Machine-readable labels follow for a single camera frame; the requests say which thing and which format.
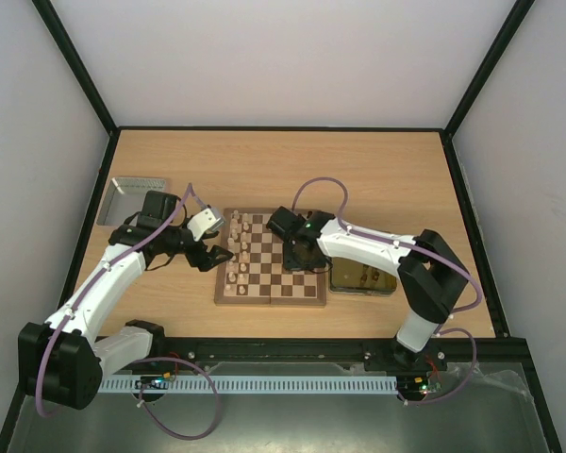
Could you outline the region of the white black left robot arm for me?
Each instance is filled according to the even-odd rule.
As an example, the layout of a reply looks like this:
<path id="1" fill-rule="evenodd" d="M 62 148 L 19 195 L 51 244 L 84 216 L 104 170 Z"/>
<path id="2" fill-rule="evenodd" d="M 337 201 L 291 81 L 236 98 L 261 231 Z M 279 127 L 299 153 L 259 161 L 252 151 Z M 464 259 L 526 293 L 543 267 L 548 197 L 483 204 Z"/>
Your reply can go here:
<path id="1" fill-rule="evenodd" d="M 35 397 L 40 415 L 48 413 L 46 401 L 86 408 L 104 378 L 159 350 L 164 329 L 148 322 L 134 320 L 115 335 L 98 337 L 126 290 L 155 257 L 182 255 L 201 272 L 232 258 L 230 251 L 205 243 L 225 222 L 217 209 L 199 201 L 198 213 L 175 224 L 187 199 L 195 196 L 192 187 L 182 196 L 147 192 L 141 209 L 112 231 L 102 258 L 75 293 L 43 323 L 28 323 L 20 331 L 19 385 Z"/>

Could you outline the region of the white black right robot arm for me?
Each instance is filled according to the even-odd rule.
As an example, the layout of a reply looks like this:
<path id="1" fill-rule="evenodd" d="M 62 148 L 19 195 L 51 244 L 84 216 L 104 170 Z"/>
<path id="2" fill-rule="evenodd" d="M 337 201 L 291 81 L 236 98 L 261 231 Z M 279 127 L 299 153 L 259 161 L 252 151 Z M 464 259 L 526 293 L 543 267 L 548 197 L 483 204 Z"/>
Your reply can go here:
<path id="1" fill-rule="evenodd" d="M 394 336 L 391 356 L 410 370 L 425 359 L 425 347 L 443 325 L 468 283 L 469 273 L 433 230 L 394 235 L 349 223 L 332 213 L 307 216 L 280 207 L 267 228 L 284 244 L 284 267 L 316 270 L 334 259 L 368 265 L 395 277 L 408 302 L 408 315 Z"/>

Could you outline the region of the wooden chess board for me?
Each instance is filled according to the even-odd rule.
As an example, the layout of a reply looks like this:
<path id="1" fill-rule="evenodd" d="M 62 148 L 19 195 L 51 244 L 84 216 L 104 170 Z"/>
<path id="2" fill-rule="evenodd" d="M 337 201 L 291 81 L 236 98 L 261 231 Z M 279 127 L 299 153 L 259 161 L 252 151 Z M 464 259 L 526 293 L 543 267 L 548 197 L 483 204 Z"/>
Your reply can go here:
<path id="1" fill-rule="evenodd" d="M 217 268 L 214 303 L 218 306 L 326 305 L 325 274 L 284 267 L 284 244 L 266 227 L 274 211 L 226 208 L 221 247 L 233 258 Z"/>

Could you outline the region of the gold green metal tin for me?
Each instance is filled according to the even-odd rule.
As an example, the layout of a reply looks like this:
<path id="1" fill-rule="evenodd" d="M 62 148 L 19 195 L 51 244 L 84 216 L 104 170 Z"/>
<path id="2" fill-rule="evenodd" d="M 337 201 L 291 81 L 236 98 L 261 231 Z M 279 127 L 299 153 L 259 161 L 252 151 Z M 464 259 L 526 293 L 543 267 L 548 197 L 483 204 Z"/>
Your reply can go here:
<path id="1" fill-rule="evenodd" d="M 333 293 L 388 296 L 397 289 L 397 278 L 373 266 L 334 258 L 329 275 Z"/>

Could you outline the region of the silver metal tin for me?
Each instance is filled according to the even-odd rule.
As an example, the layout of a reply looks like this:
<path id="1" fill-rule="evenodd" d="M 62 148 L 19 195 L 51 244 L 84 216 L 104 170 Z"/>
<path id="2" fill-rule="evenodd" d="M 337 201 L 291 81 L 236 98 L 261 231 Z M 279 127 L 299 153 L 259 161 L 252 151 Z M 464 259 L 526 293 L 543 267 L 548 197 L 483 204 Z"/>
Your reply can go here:
<path id="1" fill-rule="evenodd" d="M 116 227 L 142 208 L 149 191 L 164 192 L 167 180 L 145 176 L 115 176 L 108 182 L 96 224 L 101 227 Z"/>

